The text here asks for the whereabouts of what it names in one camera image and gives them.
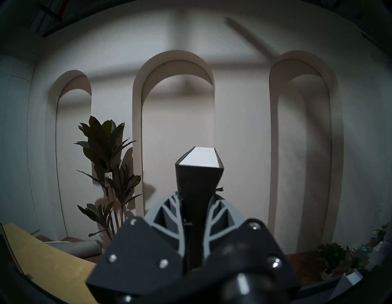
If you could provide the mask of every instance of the small potted plant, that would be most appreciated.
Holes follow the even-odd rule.
[[[321,274],[321,278],[326,281],[332,278],[334,269],[339,266],[340,261],[346,258],[347,250],[344,250],[337,243],[321,244],[318,249],[320,249],[320,256],[328,263],[328,267]]]
[[[353,273],[355,269],[359,268],[359,264],[361,263],[361,258],[358,256],[354,256],[348,246],[346,249],[348,253],[350,253],[352,258],[350,268],[347,270],[347,274],[350,274]]]

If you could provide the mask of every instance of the arch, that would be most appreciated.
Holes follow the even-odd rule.
[[[328,65],[316,55],[305,51],[289,51],[281,55],[279,61],[295,59],[308,64],[314,68],[325,81],[329,91],[329,102],[331,111],[331,171],[330,171],[330,189],[327,204],[327,213],[325,217],[324,228],[321,236],[321,243],[331,243],[338,216],[341,183],[343,175],[343,117],[341,110],[341,99],[339,85],[334,72]],[[277,134],[277,120],[273,123],[273,116],[277,115],[277,107],[271,104],[271,185],[270,185],[270,206],[268,216],[268,228],[274,234],[276,221],[276,192],[277,192],[277,160],[273,159],[273,154],[278,150],[278,139],[272,134]]]
[[[93,174],[92,164],[75,142],[83,140],[77,127],[87,123],[91,116],[91,84],[85,75],[77,76],[62,90],[56,111],[56,163],[58,188],[67,235],[82,240],[90,239],[88,234],[96,224],[83,215],[77,204],[93,202],[97,187],[77,170]]]
[[[214,77],[208,64],[199,56],[182,50],[171,50],[155,55],[149,59],[136,74],[132,88],[132,136],[136,142],[133,144],[134,172],[140,174],[142,182],[135,187],[135,194],[143,193],[143,159],[142,159],[142,93],[143,85],[150,73],[158,66],[174,60],[185,60],[200,66],[209,76],[212,85],[215,85]],[[151,82],[157,83],[159,77]],[[144,216],[144,203],[142,196],[135,199],[136,215]]]
[[[57,104],[64,87],[72,79],[78,76],[86,76],[79,70],[71,70],[60,75],[51,86],[47,100],[45,113],[45,166],[48,185],[49,201],[56,225],[56,234],[59,239],[67,236],[60,191],[58,187],[57,162],[56,162],[56,113]]]

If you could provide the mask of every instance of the potted plant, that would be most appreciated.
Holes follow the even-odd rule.
[[[318,249],[320,249],[320,256],[328,262],[328,267],[321,274],[321,278],[329,280],[332,278],[334,269],[339,266],[340,261],[346,258],[347,250],[344,250],[337,243],[333,244],[321,244]]]
[[[105,206],[101,206],[101,205],[99,205],[99,207],[97,208],[92,204],[87,204],[87,208],[85,209],[83,209],[80,206],[78,206],[78,208],[90,219],[99,223],[104,229],[102,231],[105,231],[110,239],[111,237],[109,233],[109,226],[112,230],[112,235],[114,236],[115,234],[115,229],[112,220],[112,211],[114,213],[114,219],[116,221],[117,230],[119,229],[120,224],[118,221],[116,205],[114,203],[115,198],[113,195],[113,188],[112,188],[114,184],[107,182],[108,178],[106,177],[106,175],[108,173],[111,173],[113,175],[113,169],[111,167],[113,158],[119,152],[121,152],[122,149],[124,149],[131,143],[135,142],[134,140],[126,144],[129,138],[123,142],[118,142],[123,133],[124,125],[125,124],[122,123],[116,126],[113,120],[107,120],[103,124],[100,124],[100,122],[95,117],[90,116],[89,125],[81,123],[80,126],[78,126],[79,129],[83,132],[83,134],[87,137],[87,141],[79,141],[75,143],[83,147],[84,155],[94,164],[96,178],[94,178],[93,176],[85,172],[81,172],[81,171],[79,172],[86,174],[87,176],[95,180],[97,183],[99,183],[102,186],[102,188],[104,188],[106,199],[107,199],[106,208]],[[120,169],[118,168],[118,171],[116,172],[116,176],[118,176],[119,174],[120,174]],[[130,198],[128,201],[125,201],[125,199],[127,198],[128,194],[132,191],[132,189],[140,182],[139,175],[137,176],[133,175],[131,177],[128,177],[128,173],[125,174],[126,176],[124,176],[124,174],[125,172],[123,172],[122,175],[123,179],[119,186],[121,186],[121,190],[122,192],[124,192],[125,197],[119,195],[120,191],[117,193],[118,194],[117,199],[120,200],[120,204],[122,208],[122,210],[120,211],[121,217],[123,217],[124,205],[127,204],[132,199],[134,199],[136,196]]]
[[[346,247],[348,253],[351,255],[351,265],[347,270],[347,274],[353,273],[355,269],[359,268],[359,264],[361,263],[361,258],[358,256],[354,256],[350,251],[349,247]]]

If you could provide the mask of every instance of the plant stem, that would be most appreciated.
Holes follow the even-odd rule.
[[[124,224],[123,217],[124,217],[124,206],[121,206],[121,226]]]
[[[110,236],[109,230],[105,229],[107,236],[109,237],[109,240],[112,240],[112,237]]]
[[[110,222],[110,227],[112,228],[112,233],[113,233],[113,237],[114,237],[115,233],[114,233],[114,226],[113,226],[112,211],[110,211],[110,213],[109,213],[109,222]]]
[[[112,193],[112,202],[115,202],[116,200],[114,199],[114,195],[113,195],[113,189],[112,187],[109,187],[111,193]],[[114,219],[116,220],[116,226],[117,226],[117,230],[120,228],[120,226],[118,225],[118,218],[117,218],[117,210],[116,210],[116,203],[113,204],[113,210],[114,210]]]

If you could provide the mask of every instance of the white flower pot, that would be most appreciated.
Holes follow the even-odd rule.
[[[334,274],[334,272],[332,272],[330,275],[325,273],[326,269],[324,270],[324,272],[321,274],[321,278],[323,279],[323,281],[327,281],[330,280],[332,278],[332,275]]]

